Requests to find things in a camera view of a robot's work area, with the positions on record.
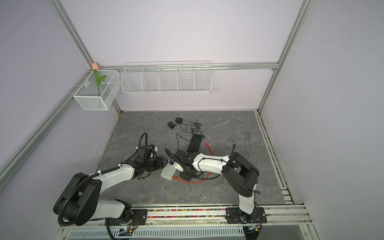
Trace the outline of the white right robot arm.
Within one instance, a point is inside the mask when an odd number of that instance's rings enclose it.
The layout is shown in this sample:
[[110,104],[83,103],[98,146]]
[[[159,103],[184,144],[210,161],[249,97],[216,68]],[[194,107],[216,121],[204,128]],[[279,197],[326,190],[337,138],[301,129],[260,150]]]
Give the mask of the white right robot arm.
[[180,171],[188,180],[209,180],[205,173],[223,176],[230,186],[239,194],[239,209],[251,215],[256,208],[255,195],[260,171],[241,154],[232,152],[229,156],[209,156],[203,153],[191,153],[178,150],[172,153],[165,148],[170,157],[170,164]]

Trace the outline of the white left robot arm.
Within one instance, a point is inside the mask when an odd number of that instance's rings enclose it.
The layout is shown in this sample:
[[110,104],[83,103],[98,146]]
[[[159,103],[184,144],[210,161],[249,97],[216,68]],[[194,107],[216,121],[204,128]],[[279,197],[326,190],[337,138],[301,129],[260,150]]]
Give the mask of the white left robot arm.
[[75,174],[53,207],[58,224],[81,226],[101,219],[117,220],[120,225],[131,224],[135,217],[131,204],[118,199],[100,200],[100,194],[122,182],[142,180],[163,169],[166,163],[157,151],[156,146],[149,145],[148,134],[142,133],[135,152],[116,167],[91,175]]

